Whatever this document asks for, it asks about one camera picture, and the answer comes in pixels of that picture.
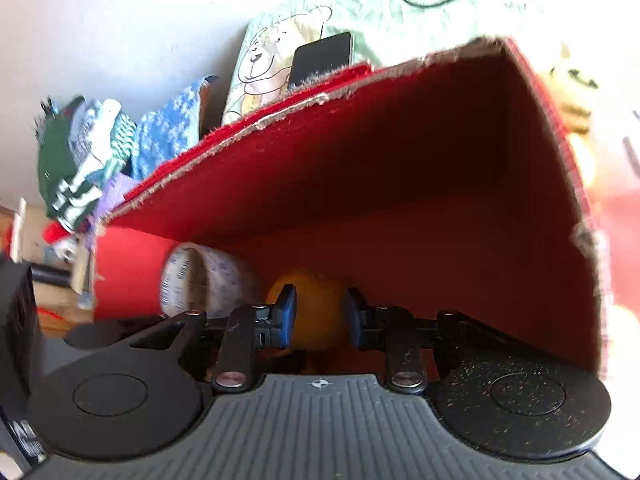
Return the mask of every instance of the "circular pad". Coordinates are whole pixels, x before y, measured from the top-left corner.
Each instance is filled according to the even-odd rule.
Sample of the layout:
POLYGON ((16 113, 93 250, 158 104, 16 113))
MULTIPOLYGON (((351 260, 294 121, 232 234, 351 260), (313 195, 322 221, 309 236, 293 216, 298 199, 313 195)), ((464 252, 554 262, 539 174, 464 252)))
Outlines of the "circular pad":
POLYGON ((544 375, 504 375, 491 385, 491 397, 502 409, 517 415, 545 415, 557 410, 566 395, 562 384, 544 375))
POLYGON ((593 447, 611 401, 594 375, 546 356, 482 351, 442 381, 436 407, 446 427, 482 450, 548 460, 593 447))
POLYGON ((162 449, 202 409, 196 381, 167 351, 90 355, 46 376, 28 420, 47 447, 85 460, 124 460, 162 449))
POLYGON ((97 416, 117 416, 139 408, 146 399, 146 384, 124 374, 91 377, 74 391, 76 406, 97 416))

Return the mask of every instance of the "red felt lining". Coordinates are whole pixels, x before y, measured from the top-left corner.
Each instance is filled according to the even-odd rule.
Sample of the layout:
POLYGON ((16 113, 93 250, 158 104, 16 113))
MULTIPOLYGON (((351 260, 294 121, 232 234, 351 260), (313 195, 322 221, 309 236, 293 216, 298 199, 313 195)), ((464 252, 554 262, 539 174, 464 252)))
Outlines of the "red felt lining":
MULTIPOLYGON (((368 84, 236 140, 113 219, 98 240, 97 314, 157 309, 166 252, 195 241, 245 259, 265 288, 299 267, 338 274, 372 302, 425 317, 458 308, 593 368, 593 269, 571 242, 578 202, 514 59, 387 74, 352 73, 368 84), (116 262, 123 246, 135 250, 116 262), (129 294, 132 272, 144 279, 129 294)), ((132 196, 306 92, 214 132, 132 196)))
POLYGON ((313 86, 312 88, 299 90, 298 92, 287 98, 286 101, 275 102, 274 104, 271 104, 267 107, 255 110, 254 112, 245 115, 233 124, 228 124, 227 126, 222 126, 221 128, 214 130, 208 136, 206 136, 202 142, 194 146, 188 152, 185 152, 180 156, 174 158, 173 160, 169 160, 159 166, 148 178, 145 179, 144 182, 140 183, 139 186, 129 191, 124 196, 125 200, 132 200, 135 197, 139 196, 145 189, 148 189, 167 175, 173 173, 177 168, 180 168, 189 160, 192 160, 196 156, 206 152, 212 146, 215 146, 222 142, 222 140, 228 139, 235 132, 248 126, 249 124, 255 123, 255 121, 258 121, 263 117, 283 110, 284 108, 291 106, 292 104, 302 102, 305 99, 318 94, 318 92, 330 92, 331 90, 339 88, 347 82, 353 82, 356 79, 369 75, 371 72, 372 67, 368 64, 360 64, 348 67, 347 69, 341 70, 331 78, 318 83, 318 85, 313 86))

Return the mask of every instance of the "metal screw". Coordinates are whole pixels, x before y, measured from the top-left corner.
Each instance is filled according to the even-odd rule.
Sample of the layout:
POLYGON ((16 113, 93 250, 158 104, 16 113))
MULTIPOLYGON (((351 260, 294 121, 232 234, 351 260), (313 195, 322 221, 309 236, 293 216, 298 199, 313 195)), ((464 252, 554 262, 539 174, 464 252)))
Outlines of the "metal screw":
POLYGON ((422 382, 422 375, 418 372, 396 372, 391 376, 391 383, 398 388, 415 388, 422 382))
POLYGON ((246 382, 246 375, 242 372, 222 372, 216 377, 216 382, 225 388, 237 388, 246 382))

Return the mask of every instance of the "tape roll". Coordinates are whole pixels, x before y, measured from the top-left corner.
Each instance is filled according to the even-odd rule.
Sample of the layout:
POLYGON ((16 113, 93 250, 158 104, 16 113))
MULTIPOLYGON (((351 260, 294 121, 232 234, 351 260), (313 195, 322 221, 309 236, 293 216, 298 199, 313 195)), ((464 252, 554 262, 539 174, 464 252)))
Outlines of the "tape roll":
POLYGON ((180 244, 164 264, 160 308, 168 316, 205 310, 207 317, 226 317, 236 307, 257 301, 252 273, 223 251, 180 244))

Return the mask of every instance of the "mobile phone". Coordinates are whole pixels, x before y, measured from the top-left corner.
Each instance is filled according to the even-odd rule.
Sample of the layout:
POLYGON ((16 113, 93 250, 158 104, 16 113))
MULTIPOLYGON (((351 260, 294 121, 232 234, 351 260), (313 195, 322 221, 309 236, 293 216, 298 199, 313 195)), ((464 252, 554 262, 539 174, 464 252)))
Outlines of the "mobile phone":
POLYGON ((289 85, 291 90, 309 77, 346 66, 351 61, 351 33, 342 32, 299 46, 293 54, 289 85))

